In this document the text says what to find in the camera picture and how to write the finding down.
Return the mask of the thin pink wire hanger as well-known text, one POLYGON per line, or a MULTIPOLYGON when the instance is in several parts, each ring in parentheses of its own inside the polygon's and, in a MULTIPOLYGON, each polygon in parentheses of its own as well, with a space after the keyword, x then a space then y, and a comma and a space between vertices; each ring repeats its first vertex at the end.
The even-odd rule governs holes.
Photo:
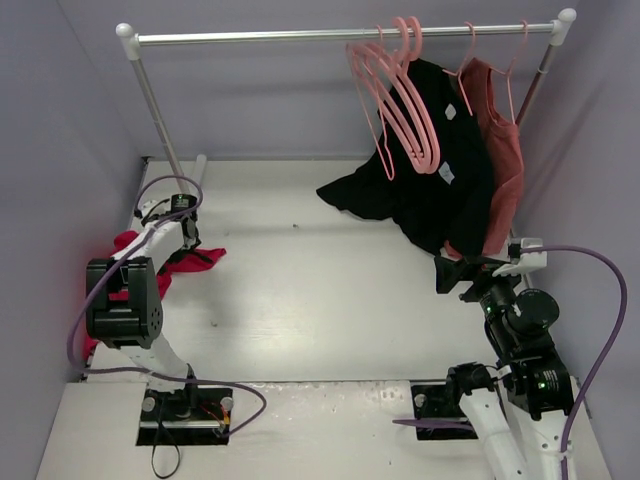
POLYGON ((389 136, 387 131, 387 126, 391 124, 391 119, 393 118, 391 112, 392 98, 389 95, 387 85, 379 77, 382 68, 380 67, 379 56, 375 52, 375 47, 380 47, 382 53, 385 54, 382 26, 377 25, 376 31, 376 42, 347 43, 345 53, 369 131, 376 141, 375 151, 378 154, 386 178, 392 181, 395 178, 395 166, 388 145, 389 136), (382 139, 376 136, 369 104, 365 101, 366 93, 369 94, 371 102, 376 107, 375 116, 379 120, 382 139))

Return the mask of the red t shirt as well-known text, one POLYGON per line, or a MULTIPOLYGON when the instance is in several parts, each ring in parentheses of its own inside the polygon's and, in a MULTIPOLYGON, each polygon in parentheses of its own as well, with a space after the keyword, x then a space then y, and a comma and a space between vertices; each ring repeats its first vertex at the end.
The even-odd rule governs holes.
MULTIPOLYGON (((127 230, 117 235, 113 240, 114 249, 112 254, 119 253, 133 243, 137 243, 139 236, 134 230, 127 230)), ((163 300, 169 290, 174 274, 195 274, 211 270, 218 261, 226 255, 226 249, 202 249, 187 251, 186 253, 178 253, 177 259, 168 260, 156 274, 156 283, 160 299, 163 300)), ((128 300, 128 292, 123 286, 116 286, 116 275, 112 276, 107 282, 107 292, 110 300, 126 301, 128 300)), ((82 349, 82 357, 88 360, 90 354, 93 353, 99 341, 93 339, 88 333, 84 334, 84 342, 82 349)))

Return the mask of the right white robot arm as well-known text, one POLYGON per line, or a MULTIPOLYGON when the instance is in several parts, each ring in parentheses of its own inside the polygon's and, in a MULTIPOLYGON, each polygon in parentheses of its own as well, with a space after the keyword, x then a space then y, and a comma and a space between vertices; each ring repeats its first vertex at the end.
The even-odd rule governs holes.
POLYGON ((575 478, 563 431, 576 403, 549 333, 560 313, 556 300, 539 289, 518 291, 520 275, 501 272, 498 260, 438 256, 434 264, 437 293, 470 282, 459 298, 481 306, 499 371, 493 378, 479 363, 450 368, 442 388, 445 405, 468 419, 495 478, 575 478))

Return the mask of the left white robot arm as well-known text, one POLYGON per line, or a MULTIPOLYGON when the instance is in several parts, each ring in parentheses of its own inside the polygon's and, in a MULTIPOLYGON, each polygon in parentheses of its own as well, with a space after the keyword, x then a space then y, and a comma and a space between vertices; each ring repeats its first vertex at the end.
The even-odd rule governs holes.
POLYGON ((199 245, 198 198, 174 194, 166 211, 150 207, 143 228, 125 248, 87 266, 88 335, 118 350, 147 376, 152 410, 168 419, 186 420, 199 409, 200 395, 189 382, 193 368, 172 349, 162 333, 164 315, 156 275, 170 260, 199 245))

